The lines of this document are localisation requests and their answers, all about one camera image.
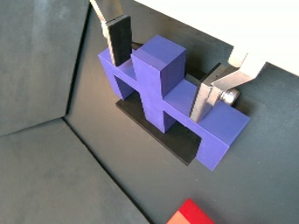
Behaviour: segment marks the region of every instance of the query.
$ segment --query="gray wall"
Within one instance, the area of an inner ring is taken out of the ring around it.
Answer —
[[[135,41],[163,35],[189,48],[189,67],[205,72],[227,61],[230,45],[132,0],[122,2]],[[166,223],[191,197],[221,224],[297,223],[299,78],[267,65],[239,88],[238,108],[251,121],[211,172],[197,160],[186,166],[116,108],[98,59],[106,47],[92,13],[67,119],[154,222]]]
[[[88,0],[3,0],[0,136],[66,115]]]

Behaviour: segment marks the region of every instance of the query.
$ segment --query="gray floor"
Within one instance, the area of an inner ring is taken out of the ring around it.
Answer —
[[[63,120],[0,137],[2,224],[147,223]]]
[[[207,70],[231,46],[132,0],[135,41],[155,34],[189,48],[189,63]],[[98,54],[107,47],[92,13],[68,121],[155,223],[166,223],[194,198],[219,224],[297,223],[299,220],[299,78],[267,65],[241,87],[238,107],[251,121],[217,170],[190,166],[152,139],[115,106]]]

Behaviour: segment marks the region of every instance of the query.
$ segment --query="black stand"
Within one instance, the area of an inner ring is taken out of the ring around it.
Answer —
[[[194,160],[202,139],[179,123],[163,133],[147,120],[139,93],[134,92],[116,106],[152,135],[159,143],[183,161],[186,165]]]

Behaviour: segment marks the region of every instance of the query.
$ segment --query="gray surface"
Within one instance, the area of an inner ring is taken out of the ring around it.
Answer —
[[[231,46],[131,0],[123,4],[135,41],[163,34],[194,46],[189,62],[203,71],[229,58]],[[155,223],[170,219],[189,197],[219,224],[297,223],[299,78],[269,65],[242,87],[238,106],[253,120],[211,172],[198,161],[184,166],[116,108],[98,59],[104,47],[94,13],[68,120]]]
[[[0,223],[147,223],[63,120],[0,137]]]
[[[0,136],[66,114],[88,0],[2,0]]]

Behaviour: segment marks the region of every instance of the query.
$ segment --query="red block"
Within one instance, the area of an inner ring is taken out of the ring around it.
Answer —
[[[210,216],[201,210],[191,199],[184,201],[179,211],[168,220],[167,224],[183,223],[183,218],[190,224],[214,224]]]

